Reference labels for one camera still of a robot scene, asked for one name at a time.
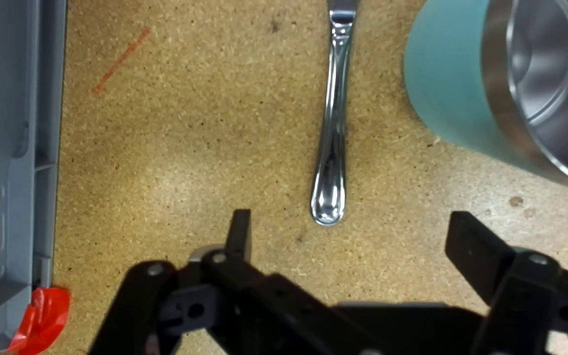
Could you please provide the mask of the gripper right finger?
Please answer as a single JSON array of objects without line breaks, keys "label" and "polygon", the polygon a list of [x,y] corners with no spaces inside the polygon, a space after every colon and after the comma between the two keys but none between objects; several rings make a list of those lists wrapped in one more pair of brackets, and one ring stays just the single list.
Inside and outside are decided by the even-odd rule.
[{"label": "gripper right finger", "polygon": [[549,355],[550,332],[568,336],[568,270],[512,247],[473,214],[452,212],[445,254],[489,306],[471,355]]}]

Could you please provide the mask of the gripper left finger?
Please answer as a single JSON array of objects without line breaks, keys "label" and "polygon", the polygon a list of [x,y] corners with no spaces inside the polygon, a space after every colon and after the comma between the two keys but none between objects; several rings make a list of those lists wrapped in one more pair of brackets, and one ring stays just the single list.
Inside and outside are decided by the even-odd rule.
[{"label": "gripper left finger", "polygon": [[378,355],[362,326],[279,274],[253,267],[251,212],[234,211],[223,246],[178,268],[135,264],[125,274],[88,355],[178,355],[199,330],[229,355]]}]

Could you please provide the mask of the silver butter knife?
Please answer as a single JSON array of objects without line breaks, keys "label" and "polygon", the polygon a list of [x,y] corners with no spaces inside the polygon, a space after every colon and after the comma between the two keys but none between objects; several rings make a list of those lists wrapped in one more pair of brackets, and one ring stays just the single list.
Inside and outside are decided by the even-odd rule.
[{"label": "silver butter knife", "polygon": [[318,225],[338,224],[346,206],[346,106],[349,58],[360,0],[327,0],[329,34],[324,114],[310,212]]}]

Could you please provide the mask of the teal steel mug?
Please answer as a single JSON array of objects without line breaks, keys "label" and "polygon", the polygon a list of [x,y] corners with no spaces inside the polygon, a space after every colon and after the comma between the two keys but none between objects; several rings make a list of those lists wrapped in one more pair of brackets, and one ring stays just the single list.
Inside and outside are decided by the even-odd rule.
[{"label": "teal steel mug", "polygon": [[426,0],[404,83],[442,139],[568,186],[568,0]]}]

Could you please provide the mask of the red tape piece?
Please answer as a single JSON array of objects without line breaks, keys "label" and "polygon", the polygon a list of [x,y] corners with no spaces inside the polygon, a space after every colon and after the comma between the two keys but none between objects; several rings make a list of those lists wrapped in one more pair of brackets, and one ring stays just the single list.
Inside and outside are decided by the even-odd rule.
[{"label": "red tape piece", "polygon": [[71,305],[68,290],[60,287],[38,287],[6,353],[39,355],[56,341],[65,328]]}]

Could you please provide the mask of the grey plastic crate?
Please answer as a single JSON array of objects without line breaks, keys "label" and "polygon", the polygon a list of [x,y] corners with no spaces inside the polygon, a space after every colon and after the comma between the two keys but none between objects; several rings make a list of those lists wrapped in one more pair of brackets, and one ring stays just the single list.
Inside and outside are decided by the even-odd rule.
[{"label": "grey plastic crate", "polygon": [[52,285],[67,0],[0,0],[0,353]]}]

